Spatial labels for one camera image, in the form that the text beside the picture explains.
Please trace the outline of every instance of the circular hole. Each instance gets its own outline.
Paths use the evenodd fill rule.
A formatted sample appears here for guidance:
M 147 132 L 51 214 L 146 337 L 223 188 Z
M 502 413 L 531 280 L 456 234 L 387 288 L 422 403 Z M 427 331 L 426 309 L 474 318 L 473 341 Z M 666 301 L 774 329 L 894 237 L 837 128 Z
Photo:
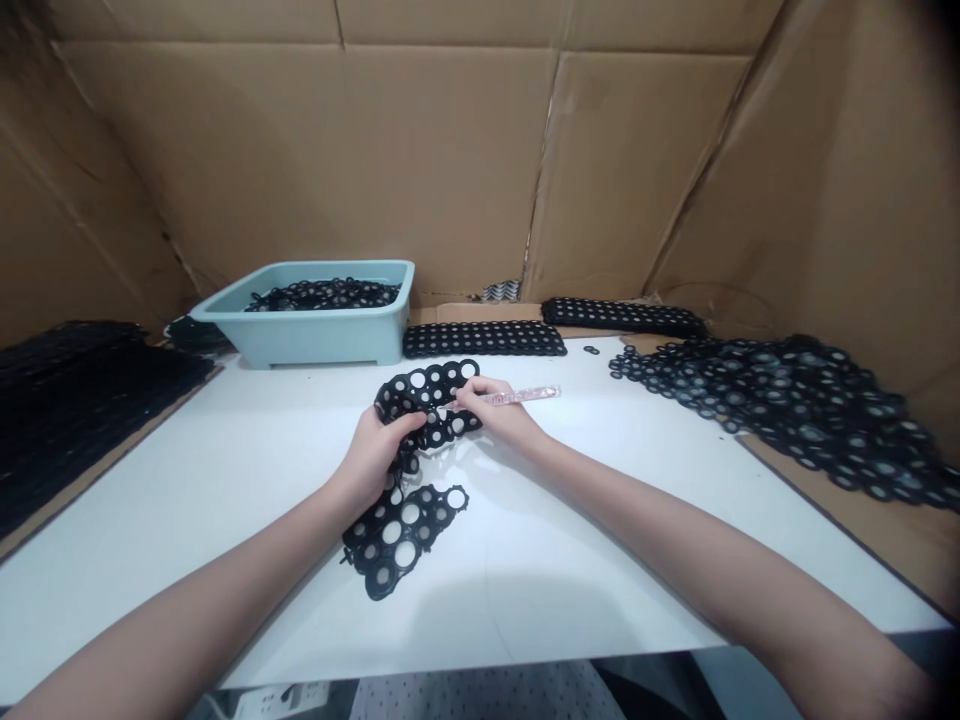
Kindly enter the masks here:
M 396 520 L 388 522 L 387 526 L 383 529 L 381 537 L 387 545 L 393 545 L 400 539 L 400 523 Z
M 413 503 L 407 503 L 403 506 L 403 510 L 400 513 L 400 519 L 403 520 L 407 525 L 413 525 L 420 518 L 420 508 L 418 508 Z
M 399 567 L 410 567 L 413 561 L 417 559 L 417 548 L 409 540 L 404 540 L 397 545 L 397 551 L 393 554 L 393 561 Z
M 466 501 L 467 496 L 463 494 L 462 490 L 454 489 L 447 493 L 447 505 L 452 507 L 454 510 L 459 510 L 462 508 Z

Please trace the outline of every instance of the floor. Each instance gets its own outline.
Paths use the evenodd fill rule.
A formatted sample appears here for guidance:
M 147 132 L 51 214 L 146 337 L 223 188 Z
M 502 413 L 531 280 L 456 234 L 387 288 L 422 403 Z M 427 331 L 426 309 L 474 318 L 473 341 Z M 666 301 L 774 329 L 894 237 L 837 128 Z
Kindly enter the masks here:
M 914 633 L 895 635 L 893 641 L 914 662 L 933 677 L 945 672 L 945 661 L 950 643 L 956 639 L 952 632 Z M 691 672 L 690 660 L 699 670 Z M 771 717 L 782 720 L 800 720 L 800 713 L 774 677 L 743 648 L 716 648 L 695 653 L 670 653 L 664 655 L 637 655 L 606 658 L 595 661 L 608 672 L 632 680 L 638 685 L 656 692 L 676 708 L 685 712 L 691 720 L 715 720 L 717 706 L 719 717 L 728 720 L 760 720 Z M 712 702 L 703 698 L 706 684 Z M 347 720 L 356 692 L 357 681 L 335 682 L 330 690 L 330 702 L 318 710 L 295 716 L 297 720 Z M 239 691 L 216 694 L 221 707 L 229 710 L 229 717 L 236 707 Z M 207 703 L 201 703 L 185 720 L 217 720 Z

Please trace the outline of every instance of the white table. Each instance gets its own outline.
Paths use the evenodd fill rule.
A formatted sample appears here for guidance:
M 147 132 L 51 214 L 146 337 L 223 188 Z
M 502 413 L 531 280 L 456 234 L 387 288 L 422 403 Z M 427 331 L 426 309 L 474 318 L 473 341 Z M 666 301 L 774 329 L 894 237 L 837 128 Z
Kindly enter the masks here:
M 598 356 L 583 351 L 600 349 Z M 884 632 L 949 627 L 711 421 L 614 380 L 615 338 L 562 358 L 477 358 L 514 387 L 559 383 L 530 413 L 564 442 L 781 553 Z M 395 367 L 255 371 L 237 358 L 0 568 L 0 704 L 104 628 L 249 537 L 324 482 Z M 469 509 L 382 602 L 337 553 L 224 687 L 722 645 L 590 521 L 483 431 L 422 463 Z

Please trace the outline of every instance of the power strip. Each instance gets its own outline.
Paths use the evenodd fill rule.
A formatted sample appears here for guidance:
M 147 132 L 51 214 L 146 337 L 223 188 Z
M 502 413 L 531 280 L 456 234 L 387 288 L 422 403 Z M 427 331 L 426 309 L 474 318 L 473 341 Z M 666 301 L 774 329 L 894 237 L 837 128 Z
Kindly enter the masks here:
M 233 720 L 281 720 L 327 704 L 330 683 L 266 685 L 240 696 Z

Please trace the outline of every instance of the brown cardboard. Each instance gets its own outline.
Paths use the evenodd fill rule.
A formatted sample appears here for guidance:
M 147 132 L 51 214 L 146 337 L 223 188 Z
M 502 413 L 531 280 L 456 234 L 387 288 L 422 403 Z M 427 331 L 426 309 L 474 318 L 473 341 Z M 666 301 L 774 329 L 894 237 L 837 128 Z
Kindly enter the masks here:
M 751 54 L 782 0 L 338 0 L 347 43 Z
M 195 290 L 102 121 L 45 46 L 0 61 L 0 346 L 71 319 L 153 333 Z
M 367 45 L 558 47 L 577 0 L 339 0 L 343 40 Z
M 732 56 L 562 55 L 524 301 L 641 294 L 747 63 Z
M 137 322 L 143 312 L 90 252 L 11 146 L 0 141 L 0 347 L 77 317 Z
M 196 395 L 197 392 L 210 382 L 221 370 L 223 370 L 221 366 L 217 366 L 211 370 L 202 384 L 179 397 L 162 413 L 150 420 L 135 433 L 131 433 L 126 440 L 110 450 L 110 452 L 100 458 L 94 465 L 90 466 L 76 480 L 54 495 L 46 505 L 27 518 L 16 530 L 6 537 L 0 538 L 0 563 L 3 563 L 8 556 L 16 552 L 21 545 L 42 530 L 47 523 L 66 510 L 74 500 L 90 489 L 104 473 L 122 460 L 128 452 L 139 445 L 150 433 L 160 427 L 170 415 L 181 408 L 187 400 Z
M 713 283 L 721 320 L 724 288 L 752 294 L 773 334 L 905 394 L 960 462 L 952 65 L 909 3 L 788 8 L 647 290 Z
M 564 47 L 753 54 L 782 0 L 581 0 Z
M 64 40 L 339 43 L 334 0 L 49 0 Z
M 755 435 L 738 440 L 867 552 L 953 622 L 960 622 L 960 516 L 847 492 Z
M 421 296 L 522 273 L 552 51 L 61 50 L 204 292 L 278 260 L 407 258 Z

